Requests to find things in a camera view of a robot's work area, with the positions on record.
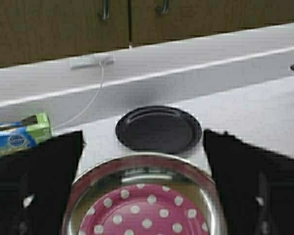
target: green box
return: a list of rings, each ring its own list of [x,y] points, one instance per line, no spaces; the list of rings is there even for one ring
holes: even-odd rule
[[[18,122],[0,123],[0,157],[32,148],[51,137],[46,113],[39,113]]]

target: white countertop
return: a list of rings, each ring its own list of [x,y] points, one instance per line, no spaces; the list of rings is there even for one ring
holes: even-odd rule
[[[166,105],[194,115],[202,129],[227,130],[245,142],[294,158],[294,76]],[[78,175],[103,160],[131,153],[115,136],[115,126],[121,116],[57,133],[83,130],[87,145]],[[210,173],[202,142],[180,156]]]

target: cabinet door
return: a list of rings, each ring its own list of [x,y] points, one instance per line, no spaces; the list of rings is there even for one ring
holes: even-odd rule
[[[24,0],[30,60],[41,61],[128,47],[127,0]]]
[[[28,61],[23,0],[0,0],[0,67]]]
[[[131,0],[134,46],[294,22],[294,0]]]

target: outlet strip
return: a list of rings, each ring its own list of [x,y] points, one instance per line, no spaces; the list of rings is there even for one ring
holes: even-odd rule
[[[98,53],[82,55],[70,58],[71,69],[78,69],[90,66],[108,65],[114,63],[114,55],[109,53]]]

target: stainless steel bowl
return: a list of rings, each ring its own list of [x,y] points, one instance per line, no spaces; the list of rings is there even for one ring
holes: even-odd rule
[[[213,180],[187,160],[159,153],[138,153],[104,161],[78,177],[62,226],[62,235],[77,235],[90,206],[106,193],[138,183],[167,185],[187,196],[203,213],[210,235],[227,235]]]

